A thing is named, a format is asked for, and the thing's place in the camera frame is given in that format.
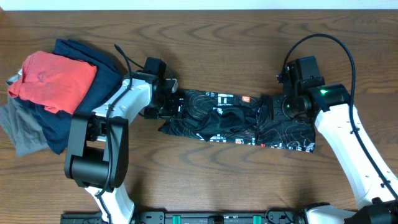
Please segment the black orange patterned jersey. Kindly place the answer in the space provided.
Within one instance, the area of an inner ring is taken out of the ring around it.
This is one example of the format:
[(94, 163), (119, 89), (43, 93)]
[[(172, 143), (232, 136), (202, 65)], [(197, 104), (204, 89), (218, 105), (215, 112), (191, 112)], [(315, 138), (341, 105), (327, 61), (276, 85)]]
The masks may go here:
[(271, 96), (260, 98), (180, 90), (182, 119), (168, 119), (159, 131), (206, 142), (313, 152), (315, 128), (305, 119), (271, 116)]

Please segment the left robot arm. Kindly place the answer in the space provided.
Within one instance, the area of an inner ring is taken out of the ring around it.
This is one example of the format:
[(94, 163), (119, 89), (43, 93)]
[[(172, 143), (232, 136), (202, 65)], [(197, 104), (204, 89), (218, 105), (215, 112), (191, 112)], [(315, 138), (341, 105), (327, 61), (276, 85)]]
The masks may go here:
[(98, 213), (63, 214), (61, 223), (133, 223), (134, 202), (124, 179), (129, 163), (129, 125), (141, 111), (147, 119), (180, 116), (178, 82), (166, 78), (167, 66), (149, 57), (130, 71), (120, 89), (101, 106), (73, 115), (65, 158), (65, 175), (95, 200)]

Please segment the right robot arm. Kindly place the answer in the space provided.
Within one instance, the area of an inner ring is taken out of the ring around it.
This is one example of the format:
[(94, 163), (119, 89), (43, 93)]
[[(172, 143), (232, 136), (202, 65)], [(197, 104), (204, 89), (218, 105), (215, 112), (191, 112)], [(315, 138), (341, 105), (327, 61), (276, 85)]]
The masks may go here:
[(283, 95), (271, 101), (271, 119), (315, 125), (343, 168), (358, 208), (316, 203), (297, 211), (293, 223), (397, 223), (397, 177), (364, 130), (345, 86), (327, 85), (313, 56), (287, 63), (277, 80)]

